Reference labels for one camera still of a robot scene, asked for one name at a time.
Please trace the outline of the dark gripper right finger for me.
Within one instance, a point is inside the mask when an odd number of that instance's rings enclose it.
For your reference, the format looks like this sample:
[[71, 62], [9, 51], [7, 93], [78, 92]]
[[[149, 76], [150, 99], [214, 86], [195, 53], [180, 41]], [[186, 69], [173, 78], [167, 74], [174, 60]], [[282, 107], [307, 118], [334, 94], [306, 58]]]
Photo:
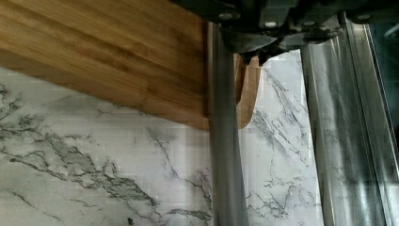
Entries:
[[338, 26], [336, 28], [312, 28], [305, 30], [284, 29], [281, 40], [278, 41], [276, 52], [279, 54], [294, 51], [309, 44], [318, 44], [331, 40], [343, 32]]

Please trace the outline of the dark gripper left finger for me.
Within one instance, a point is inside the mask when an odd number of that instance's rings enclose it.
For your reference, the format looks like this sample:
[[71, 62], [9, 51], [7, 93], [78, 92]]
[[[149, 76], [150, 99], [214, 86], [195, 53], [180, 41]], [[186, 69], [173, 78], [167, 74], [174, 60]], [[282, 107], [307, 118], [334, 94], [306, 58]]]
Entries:
[[233, 31], [227, 27], [219, 28], [219, 37], [222, 53], [225, 56], [237, 54], [245, 63], [249, 63], [254, 57], [265, 63], [270, 57], [279, 54], [277, 38]]

